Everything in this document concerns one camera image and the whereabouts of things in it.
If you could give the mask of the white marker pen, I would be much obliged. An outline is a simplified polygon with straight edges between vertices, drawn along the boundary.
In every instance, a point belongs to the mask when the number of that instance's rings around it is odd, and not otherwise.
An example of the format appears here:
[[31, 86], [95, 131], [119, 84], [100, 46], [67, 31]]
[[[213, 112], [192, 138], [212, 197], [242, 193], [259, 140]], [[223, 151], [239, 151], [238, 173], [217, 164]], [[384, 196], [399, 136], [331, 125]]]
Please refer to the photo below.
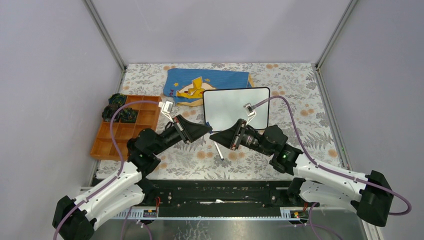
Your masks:
[[222, 151], [221, 151], [221, 149], [219, 147], [219, 144], [214, 141], [214, 145], [215, 145], [215, 148], [216, 148], [216, 150], [218, 152], [218, 156], [219, 156], [220, 160], [223, 161], [224, 160], [224, 156], [223, 156]]

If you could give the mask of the black framed whiteboard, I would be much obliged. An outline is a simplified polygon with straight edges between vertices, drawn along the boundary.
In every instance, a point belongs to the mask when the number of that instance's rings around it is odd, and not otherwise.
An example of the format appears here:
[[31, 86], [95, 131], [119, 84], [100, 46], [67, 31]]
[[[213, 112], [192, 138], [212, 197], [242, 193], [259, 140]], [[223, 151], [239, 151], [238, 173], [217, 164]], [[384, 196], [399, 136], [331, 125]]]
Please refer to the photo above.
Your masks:
[[268, 87], [207, 90], [203, 93], [204, 121], [211, 125], [213, 132], [224, 131], [238, 119], [248, 120], [244, 105], [253, 106], [270, 96]]

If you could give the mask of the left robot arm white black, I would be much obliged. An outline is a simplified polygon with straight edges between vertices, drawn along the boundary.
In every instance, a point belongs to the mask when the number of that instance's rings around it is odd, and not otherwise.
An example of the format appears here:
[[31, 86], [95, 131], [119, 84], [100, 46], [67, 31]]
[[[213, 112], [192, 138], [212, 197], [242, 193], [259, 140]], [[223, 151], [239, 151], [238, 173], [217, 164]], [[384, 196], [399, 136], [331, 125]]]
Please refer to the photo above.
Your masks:
[[209, 124], [194, 123], [181, 115], [160, 134], [151, 128], [141, 130], [127, 142], [128, 159], [117, 171], [83, 194], [75, 198], [66, 195], [57, 202], [53, 238], [89, 240], [118, 213], [138, 204], [152, 204], [156, 191], [146, 177], [161, 162], [157, 156], [179, 142], [193, 143], [212, 130]]

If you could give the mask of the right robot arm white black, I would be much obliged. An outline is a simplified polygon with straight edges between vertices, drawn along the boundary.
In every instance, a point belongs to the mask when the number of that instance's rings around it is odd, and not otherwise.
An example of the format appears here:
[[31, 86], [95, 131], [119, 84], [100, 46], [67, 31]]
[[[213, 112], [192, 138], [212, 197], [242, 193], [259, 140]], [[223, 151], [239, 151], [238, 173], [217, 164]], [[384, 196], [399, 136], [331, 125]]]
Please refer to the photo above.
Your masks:
[[229, 129], [217, 132], [210, 139], [230, 150], [240, 146], [271, 158], [270, 165], [279, 173], [293, 176], [287, 201], [293, 206], [303, 202], [329, 204], [354, 212], [365, 222], [384, 227], [394, 195], [386, 177], [375, 170], [365, 174], [318, 160], [287, 143], [288, 137], [277, 126], [263, 133], [239, 119]]

